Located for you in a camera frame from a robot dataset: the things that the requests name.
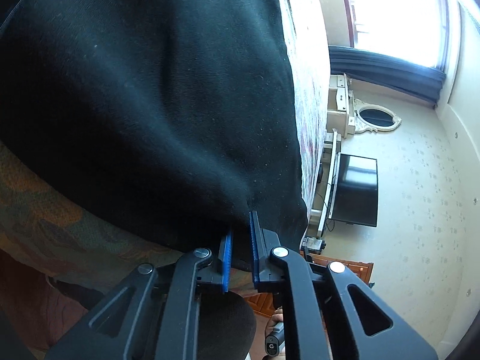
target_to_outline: gray curtain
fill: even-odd
[[[328,46],[331,74],[378,84],[437,104],[445,73],[403,59],[351,47]]]

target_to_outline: silver rivet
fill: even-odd
[[[198,249],[195,249],[193,254],[199,259],[204,259],[205,257],[208,257],[210,255],[210,250],[206,247],[199,247]]]
[[[279,246],[273,249],[273,254],[277,257],[286,257],[289,255],[289,251],[284,247]]]
[[[340,261],[334,261],[330,263],[330,270],[340,274],[345,271],[345,266]]]
[[[148,264],[148,263],[140,264],[138,266],[137,270],[138,270],[138,273],[140,273],[141,275],[148,275],[148,274],[152,273],[153,265]]]

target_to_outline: wall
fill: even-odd
[[[349,25],[343,0],[320,0],[328,44],[350,46]]]
[[[378,88],[369,85],[354,82],[355,97],[391,109],[402,124],[390,133],[347,138],[342,152],[378,159],[378,226],[336,222],[325,232],[323,253],[374,262],[374,291],[437,347],[462,278],[465,223],[457,161],[431,107],[400,93],[393,98],[397,92],[391,90],[364,91]]]
[[[456,159],[465,204],[466,245],[463,276],[450,325],[439,347],[447,356],[470,327],[480,308],[480,34],[465,10],[461,12],[457,75],[448,104],[439,112]]]

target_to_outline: window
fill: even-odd
[[[446,62],[446,0],[349,0],[355,47],[441,70]]]

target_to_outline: television screen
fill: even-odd
[[[377,160],[340,153],[334,176],[329,219],[377,226]]]

